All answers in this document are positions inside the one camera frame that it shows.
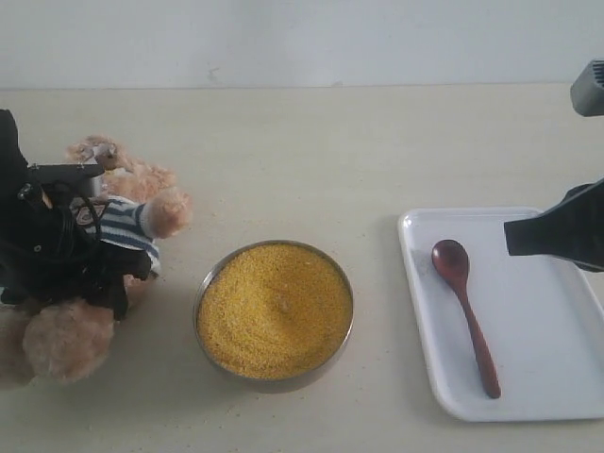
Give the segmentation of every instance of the striped shirt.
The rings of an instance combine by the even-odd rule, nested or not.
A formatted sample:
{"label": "striped shirt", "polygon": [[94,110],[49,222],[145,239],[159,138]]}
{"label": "striped shirt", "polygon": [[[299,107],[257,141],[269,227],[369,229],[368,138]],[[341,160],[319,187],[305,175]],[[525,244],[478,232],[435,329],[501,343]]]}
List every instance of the striped shirt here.
{"label": "striped shirt", "polygon": [[[159,249],[149,226],[147,204],[138,204],[121,196],[111,195],[103,201],[92,201],[101,226],[101,241],[132,250],[144,250],[151,259],[151,272],[160,272]],[[75,207],[75,220],[87,233],[96,229],[86,205]]]}

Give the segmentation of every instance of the metal bowl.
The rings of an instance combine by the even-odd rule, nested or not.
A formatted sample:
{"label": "metal bowl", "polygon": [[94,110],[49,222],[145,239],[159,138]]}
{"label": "metal bowl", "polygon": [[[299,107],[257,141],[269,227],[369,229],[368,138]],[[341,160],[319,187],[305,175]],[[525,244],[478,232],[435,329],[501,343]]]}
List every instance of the metal bowl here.
{"label": "metal bowl", "polygon": [[[327,358],[323,363],[319,364],[315,368],[310,369],[309,371],[306,371],[300,375],[296,375],[294,377],[286,377],[286,378],[282,378],[282,379],[260,379],[260,378],[254,378],[254,377],[247,377],[247,376],[240,375],[231,370],[226,369],[225,367],[223,367],[220,363],[218,363],[214,359],[214,357],[210,354],[210,352],[204,345],[203,339],[201,338],[201,335],[199,334],[199,329],[198,329],[198,325],[197,325],[198,314],[199,314],[199,311],[201,310],[201,305],[202,305],[202,301],[203,301],[203,297],[206,292],[206,289],[210,286],[212,281],[220,274],[220,272],[225,268],[225,266],[230,261],[232,261],[235,257],[237,257],[238,255],[243,253],[244,251],[255,248],[255,247],[260,247],[262,245],[269,245],[269,244],[297,245],[297,246],[305,248],[305,249],[309,250],[310,252],[318,255],[319,257],[325,259],[329,264],[331,264],[336,269],[336,271],[342,277],[344,284],[346,285],[346,288],[350,294],[350,302],[352,305],[352,307],[351,307],[352,315],[350,316],[350,323],[348,325],[348,329],[346,331],[344,339],[342,340],[338,349],[329,358]],[[352,287],[351,287],[350,281],[348,280],[348,277],[344,273],[344,270],[342,269],[342,267],[340,267],[340,265],[332,257],[327,255],[325,252],[323,252],[311,245],[308,245],[306,243],[299,243],[296,241],[288,241],[288,240],[272,240],[272,241],[263,241],[263,242],[259,242],[259,243],[252,243],[252,244],[242,247],[238,250],[235,250],[234,252],[232,252],[229,255],[227,255],[226,257],[224,257],[210,270],[210,272],[208,273],[206,278],[204,278],[204,281],[202,282],[202,284],[199,288],[199,291],[197,292],[195,303],[193,306],[193,328],[195,330],[195,336],[197,338],[197,341],[199,342],[199,345],[201,346],[201,349],[204,351],[204,353],[205,353],[206,357],[208,358],[208,360],[210,361],[210,363],[219,372],[224,374],[224,376],[226,378],[232,379],[236,382],[241,382],[241,383],[245,384],[247,387],[251,387],[252,389],[254,389],[258,392],[262,392],[262,393],[282,393],[282,392],[294,391],[294,390],[300,389],[302,387],[305,387],[305,386],[313,383],[315,380],[317,380],[322,375],[324,375],[331,368],[331,366],[333,366],[333,364],[340,358],[340,356],[344,352],[344,349],[348,343],[348,338],[350,336],[350,332],[352,330],[353,319],[354,319],[354,300],[353,300]]]}

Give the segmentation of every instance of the wooden spoon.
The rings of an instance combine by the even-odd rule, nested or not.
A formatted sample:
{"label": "wooden spoon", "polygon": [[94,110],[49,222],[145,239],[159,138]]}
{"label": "wooden spoon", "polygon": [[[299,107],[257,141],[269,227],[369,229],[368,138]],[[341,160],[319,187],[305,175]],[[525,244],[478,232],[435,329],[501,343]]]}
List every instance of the wooden spoon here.
{"label": "wooden spoon", "polygon": [[445,239],[436,243],[432,248],[432,264],[460,299],[461,308],[470,330],[482,387],[488,396],[497,399],[501,396],[501,389],[499,388],[495,364],[468,300],[467,281],[470,274],[468,254],[457,241]]}

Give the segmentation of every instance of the teddy bear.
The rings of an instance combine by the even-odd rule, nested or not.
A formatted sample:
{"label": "teddy bear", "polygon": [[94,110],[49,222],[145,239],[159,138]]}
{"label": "teddy bear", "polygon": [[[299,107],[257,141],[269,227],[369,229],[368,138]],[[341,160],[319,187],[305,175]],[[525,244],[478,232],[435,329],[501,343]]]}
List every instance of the teddy bear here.
{"label": "teddy bear", "polygon": [[[72,163],[100,163],[105,169],[100,196],[72,205],[75,221],[94,234],[96,212],[101,240],[144,250],[151,262],[149,278],[124,276],[130,312],[160,274],[158,239],[172,237],[192,220],[192,199],[176,186],[172,171],[128,155],[111,138],[92,135],[67,148]],[[27,385],[33,378],[72,383],[88,377],[105,361],[119,324],[111,308],[77,297],[45,306],[28,299],[18,306],[0,305],[0,388]]]}

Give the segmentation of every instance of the yellow grain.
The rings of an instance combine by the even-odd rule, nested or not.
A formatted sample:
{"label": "yellow grain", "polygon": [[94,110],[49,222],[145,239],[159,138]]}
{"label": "yellow grain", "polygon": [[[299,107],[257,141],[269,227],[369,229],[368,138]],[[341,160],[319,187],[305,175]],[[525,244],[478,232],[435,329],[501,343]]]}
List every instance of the yellow grain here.
{"label": "yellow grain", "polygon": [[328,260],[273,243],[246,250],[219,273],[203,296],[198,328],[226,369],[281,379],[327,360],[351,319],[351,294]]}

